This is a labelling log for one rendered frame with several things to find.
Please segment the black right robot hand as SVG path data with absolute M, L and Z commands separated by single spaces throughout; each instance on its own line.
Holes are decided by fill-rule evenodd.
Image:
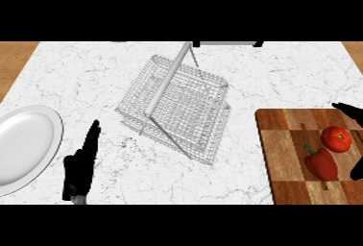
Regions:
M 363 109 L 358 109 L 345 103 L 333 103 L 331 106 L 355 121 L 355 123 L 363 128 Z M 351 168 L 349 178 L 354 181 L 363 179 L 363 157 Z

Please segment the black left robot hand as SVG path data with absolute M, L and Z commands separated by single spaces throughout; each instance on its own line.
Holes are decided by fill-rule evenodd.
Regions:
M 82 148 L 76 150 L 73 155 L 63 158 L 63 201 L 70 201 L 72 196 L 84 195 L 86 197 L 88 195 L 91 189 L 98 134 L 98 121 L 94 120 L 89 125 Z

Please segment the red tomato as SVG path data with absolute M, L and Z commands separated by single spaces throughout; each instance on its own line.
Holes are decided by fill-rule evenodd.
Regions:
M 321 132 L 320 141 L 331 152 L 343 153 L 351 145 L 351 136 L 340 127 L 330 126 Z

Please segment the white oval plate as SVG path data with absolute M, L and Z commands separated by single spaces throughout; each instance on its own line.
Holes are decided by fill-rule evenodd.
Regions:
M 50 165 L 63 135 L 57 112 L 26 106 L 0 117 L 0 197 L 20 190 Z

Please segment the red bell pepper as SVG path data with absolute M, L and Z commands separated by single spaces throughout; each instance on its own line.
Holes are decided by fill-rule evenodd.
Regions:
M 314 151 L 306 145 L 303 149 L 308 150 L 303 161 L 312 176 L 323 182 L 334 180 L 337 178 L 337 165 L 327 150 L 320 148 Z

